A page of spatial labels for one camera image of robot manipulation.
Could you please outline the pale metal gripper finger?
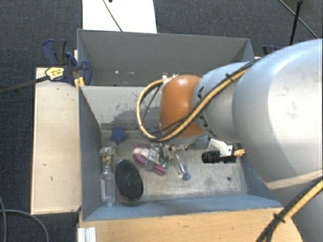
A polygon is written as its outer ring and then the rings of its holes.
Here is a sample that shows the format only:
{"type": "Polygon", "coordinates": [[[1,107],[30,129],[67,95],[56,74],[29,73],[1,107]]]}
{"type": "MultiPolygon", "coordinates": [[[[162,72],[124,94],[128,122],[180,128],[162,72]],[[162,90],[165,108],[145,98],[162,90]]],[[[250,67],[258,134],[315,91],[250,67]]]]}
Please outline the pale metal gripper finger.
{"type": "Polygon", "coordinates": [[[174,160],[175,160],[178,174],[183,175],[187,173],[187,164],[183,156],[181,156],[180,154],[175,154],[174,160]]]}
{"type": "Polygon", "coordinates": [[[145,164],[144,169],[148,172],[151,172],[157,159],[158,159],[159,153],[158,152],[149,152],[147,161],[145,164]]]}

